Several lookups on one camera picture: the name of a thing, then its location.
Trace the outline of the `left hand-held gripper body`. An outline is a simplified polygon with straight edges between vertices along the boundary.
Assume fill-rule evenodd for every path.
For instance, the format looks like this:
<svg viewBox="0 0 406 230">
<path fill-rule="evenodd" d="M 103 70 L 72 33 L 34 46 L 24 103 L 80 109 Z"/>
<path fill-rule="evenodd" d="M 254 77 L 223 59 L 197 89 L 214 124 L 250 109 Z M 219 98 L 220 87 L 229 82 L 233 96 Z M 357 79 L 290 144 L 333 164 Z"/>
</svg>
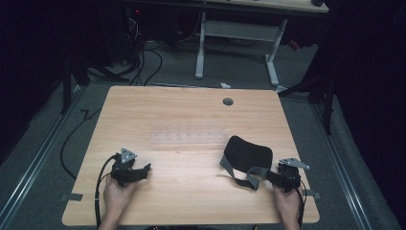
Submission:
<svg viewBox="0 0 406 230">
<path fill-rule="evenodd" d="M 111 177 L 115 179 L 121 187 L 136 181 L 136 172 L 132 169 L 135 158 L 138 156 L 131 150 L 121 148 L 116 153 L 116 161 L 112 166 Z"/>
</svg>

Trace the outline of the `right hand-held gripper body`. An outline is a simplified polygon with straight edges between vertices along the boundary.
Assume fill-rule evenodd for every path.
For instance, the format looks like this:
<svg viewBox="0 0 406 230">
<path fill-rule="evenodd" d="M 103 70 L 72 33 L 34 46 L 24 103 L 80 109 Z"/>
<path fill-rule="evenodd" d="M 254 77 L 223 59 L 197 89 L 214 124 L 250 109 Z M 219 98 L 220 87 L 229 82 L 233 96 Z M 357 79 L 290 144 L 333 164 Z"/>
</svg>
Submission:
<svg viewBox="0 0 406 230">
<path fill-rule="evenodd" d="M 289 193 L 301 185 L 299 169 L 309 170 L 310 167 L 294 157 L 281 159 L 279 161 L 278 172 L 282 177 L 280 188 L 282 188 L 285 193 Z"/>
</svg>

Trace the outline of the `person's right hand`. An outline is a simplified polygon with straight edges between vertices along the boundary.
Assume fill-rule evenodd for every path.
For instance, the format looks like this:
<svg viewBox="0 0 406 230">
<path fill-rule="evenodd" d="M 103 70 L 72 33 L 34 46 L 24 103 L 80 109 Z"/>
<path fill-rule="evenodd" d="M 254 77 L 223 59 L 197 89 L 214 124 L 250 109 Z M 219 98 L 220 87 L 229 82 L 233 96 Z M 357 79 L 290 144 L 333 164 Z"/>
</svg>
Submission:
<svg viewBox="0 0 406 230">
<path fill-rule="evenodd" d="M 285 193 L 279 187 L 274 186 L 273 191 L 275 194 L 275 203 L 277 211 L 281 218 L 282 223 L 298 223 L 298 218 L 300 215 L 301 199 L 300 194 L 302 189 L 299 188 L 298 191 L 291 191 Z"/>
</svg>

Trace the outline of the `person's left hand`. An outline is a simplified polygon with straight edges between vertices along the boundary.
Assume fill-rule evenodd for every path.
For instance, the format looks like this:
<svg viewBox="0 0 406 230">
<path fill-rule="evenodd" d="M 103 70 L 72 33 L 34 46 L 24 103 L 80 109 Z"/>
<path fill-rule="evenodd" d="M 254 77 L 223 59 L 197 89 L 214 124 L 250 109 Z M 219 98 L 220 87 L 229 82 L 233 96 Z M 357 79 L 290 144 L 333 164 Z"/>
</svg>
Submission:
<svg viewBox="0 0 406 230">
<path fill-rule="evenodd" d="M 101 222 L 117 221 L 119 224 L 119 220 L 121 219 L 128 202 L 132 198 L 132 194 L 136 187 L 136 182 L 121 187 L 115 179 L 111 176 L 107 176 L 103 191 L 106 211 Z"/>
</svg>

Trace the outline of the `clear plastic strip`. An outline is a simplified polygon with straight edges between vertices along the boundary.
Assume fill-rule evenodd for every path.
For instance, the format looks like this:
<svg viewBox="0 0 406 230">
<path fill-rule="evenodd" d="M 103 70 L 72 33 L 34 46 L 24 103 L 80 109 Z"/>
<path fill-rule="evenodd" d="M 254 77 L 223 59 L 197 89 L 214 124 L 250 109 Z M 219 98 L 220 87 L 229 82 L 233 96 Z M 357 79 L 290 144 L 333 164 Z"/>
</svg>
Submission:
<svg viewBox="0 0 406 230">
<path fill-rule="evenodd" d="M 228 134 L 222 131 L 158 130 L 150 135 L 150 139 L 159 145 L 222 144 L 228 141 Z"/>
</svg>

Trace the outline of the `black metal stand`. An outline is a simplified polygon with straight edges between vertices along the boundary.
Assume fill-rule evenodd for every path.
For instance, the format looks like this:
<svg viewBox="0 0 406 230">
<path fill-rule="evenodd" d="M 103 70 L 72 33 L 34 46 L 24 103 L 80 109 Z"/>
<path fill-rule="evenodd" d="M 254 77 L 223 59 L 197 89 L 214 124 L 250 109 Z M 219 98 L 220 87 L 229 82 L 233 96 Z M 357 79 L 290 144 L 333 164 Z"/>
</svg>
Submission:
<svg viewBox="0 0 406 230">
<path fill-rule="evenodd" d="M 325 132 L 330 135 L 330 122 L 331 114 L 333 112 L 332 104 L 336 79 L 336 75 L 317 76 L 310 80 L 305 80 L 304 82 L 284 89 L 283 91 L 279 92 L 278 95 L 280 97 L 285 97 L 295 92 L 308 90 L 309 95 L 307 96 L 307 100 L 310 104 L 324 104 L 322 125 Z"/>
<path fill-rule="evenodd" d="M 87 86 L 90 78 L 87 74 L 87 68 L 84 59 L 79 55 L 68 55 L 63 62 L 63 101 L 61 113 L 64 114 L 70 107 L 72 101 L 72 78 L 79 86 Z"/>
</svg>

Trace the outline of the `desk with white legs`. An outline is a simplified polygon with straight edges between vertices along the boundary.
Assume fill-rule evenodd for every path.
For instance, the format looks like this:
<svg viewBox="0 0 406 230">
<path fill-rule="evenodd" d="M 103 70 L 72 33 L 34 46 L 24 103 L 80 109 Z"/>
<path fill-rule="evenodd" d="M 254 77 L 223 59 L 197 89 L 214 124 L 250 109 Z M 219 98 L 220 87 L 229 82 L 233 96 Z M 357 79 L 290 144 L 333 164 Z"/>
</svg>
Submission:
<svg viewBox="0 0 406 230">
<path fill-rule="evenodd" d="M 242 7 L 244 10 L 272 10 L 286 13 L 310 13 L 324 15 L 329 8 L 324 0 L 201 0 L 203 7 Z M 272 25 L 260 25 L 257 22 L 244 22 L 242 19 L 208 19 L 207 14 L 200 14 L 199 49 L 197 53 L 195 77 L 204 76 L 205 39 L 208 36 L 265 41 L 273 44 L 270 53 L 264 56 L 271 84 L 282 91 L 276 73 L 274 58 L 282 41 L 288 19 L 283 16 Z"/>
</svg>

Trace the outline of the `metal floor rail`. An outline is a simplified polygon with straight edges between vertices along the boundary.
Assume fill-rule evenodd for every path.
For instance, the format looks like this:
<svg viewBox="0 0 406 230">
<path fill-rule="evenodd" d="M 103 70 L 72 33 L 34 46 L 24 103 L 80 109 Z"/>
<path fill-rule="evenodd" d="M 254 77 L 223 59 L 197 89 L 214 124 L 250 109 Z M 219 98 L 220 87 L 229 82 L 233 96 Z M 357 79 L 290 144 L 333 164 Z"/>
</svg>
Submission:
<svg viewBox="0 0 406 230">
<path fill-rule="evenodd" d="M 84 90 L 84 86 L 75 86 L 71 102 L 63 110 L 63 87 L 58 87 L 34 115 L 27 131 L 0 166 L 0 230 L 7 230 L 11 224 Z"/>
<path fill-rule="evenodd" d="M 349 174 L 345 168 L 345 165 L 340 157 L 339 151 L 333 141 L 330 134 L 327 133 L 327 129 L 323 123 L 322 110 L 319 105 L 311 104 L 310 109 L 317 121 L 320 130 L 323 133 L 325 142 L 327 143 L 327 152 L 329 153 L 332 165 L 336 173 L 336 177 L 340 183 L 343 190 L 344 196 L 346 198 L 347 204 L 350 207 L 350 211 L 354 217 L 354 220 L 358 226 L 359 230 L 372 230 L 371 223 L 366 215 L 365 209 L 361 203 L 360 196 L 356 192 Z"/>
</svg>

